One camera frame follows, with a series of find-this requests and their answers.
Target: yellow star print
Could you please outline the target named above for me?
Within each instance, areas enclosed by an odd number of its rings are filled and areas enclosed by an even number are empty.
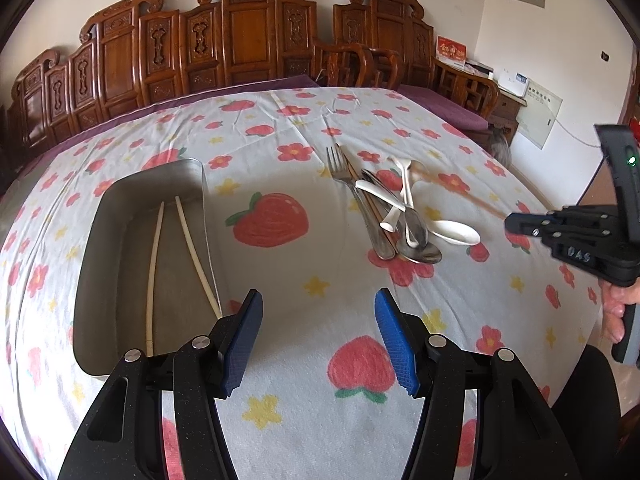
[[[511,277],[511,288],[516,289],[519,293],[522,294],[522,289],[524,288],[524,283],[520,279],[520,276],[512,276]]]
[[[74,388],[71,390],[71,395],[76,398],[76,402],[80,404],[84,400],[84,391],[82,390],[82,386],[78,383],[74,383]]]
[[[439,308],[434,308],[426,314],[422,314],[422,322],[432,334],[442,334],[447,329],[447,324],[440,318]]]
[[[69,249],[69,252],[66,254],[66,259],[73,260],[76,256],[78,256],[79,253],[80,253],[80,249],[78,249],[78,246],[74,245]]]
[[[66,234],[66,225],[56,231],[56,241],[60,240]]]
[[[550,326],[549,328],[546,329],[546,336],[545,336],[545,340],[547,343],[549,343],[549,348],[551,348],[553,350],[554,348],[554,344],[556,342],[558,338],[556,337],[556,335],[554,334],[554,328],[552,326]]]
[[[434,222],[437,220],[442,220],[442,214],[440,213],[440,211],[429,206],[424,208],[424,214],[429,220],[432,220]]]
[[[252,421],[259,430],[266,428],[270,422],[273,424],[282,422],[282,415],[276,412],[278,397],[275,395],[264,395],[262,400],[251,396],[247,403],[249,404],[249,409],[242,414],[242,420]]]
[[[329,282],[323,282],[317,276],[312,277],[305,283],[304,289],[310,296],[320,296],[324,298],[324,290],[330,285]]]
[[[226,178],[225,181],[220,185],[216,186],[216,190],[219,195],[233,195],[234,191],[240,187],[240,184],[234,182],[230,178]]]

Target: metal tray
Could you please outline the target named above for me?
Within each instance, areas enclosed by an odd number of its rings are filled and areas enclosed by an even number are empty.
[[[173,352],[209,333],[216,316],[207,301],[180,226],[179,196],[200,263],[222,307],[211,265],[206,214],[207,181],[202,163],[176,160],[115,182],[95,214],[84,251],[73,348],[92,376],[111,373],[129,349],[145,349],[146,287],[156,219],[164,202],[154,286],[154,352]]]

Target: blue gripper pad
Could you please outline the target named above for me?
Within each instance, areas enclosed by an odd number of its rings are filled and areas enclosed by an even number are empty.
[[[238,328],[224,353],[224,376],[220,384],[222,392],[229,396],[240,386],[242,376],[254,348],[255,338],[262,323],[262,295],[255,291],[248,304],[243,304],[236,316]]]
[[[398,383],[407,390],[409,395],[415,395],[420,383],[415,372],[414,352],[402,327],[404,325],[404,322],[401,322],[402,313],[388,290],[382,289],[376,293],[374,310]]]

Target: human hand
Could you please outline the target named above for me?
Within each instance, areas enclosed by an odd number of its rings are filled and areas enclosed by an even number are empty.
[[[625,336],[625,326],[622,316],[625,305],[640,303],[640,278],[627,288],[611,285],[604,280],[598,280],[602,292],[602,330],[604,335],[614,343],[619,343]]]

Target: fork handle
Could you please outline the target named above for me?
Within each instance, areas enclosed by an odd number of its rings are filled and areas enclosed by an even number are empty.
[[[385,234],[382,232],[382,229],[378,224],[378,220],[364,202],[355,186],[349,185],[349,189],[351,189],[351,192],[358,203],[358,207],[360,208],[360,212],[362,213],[362,217],[364,218],[364,224],[367,227],[367,233],[369,233],[373,250],[376,251],[376,254],[381,260],[393,259],[393,257],[396,256],[396,248],[393,247],[391,242],[386,239]]]

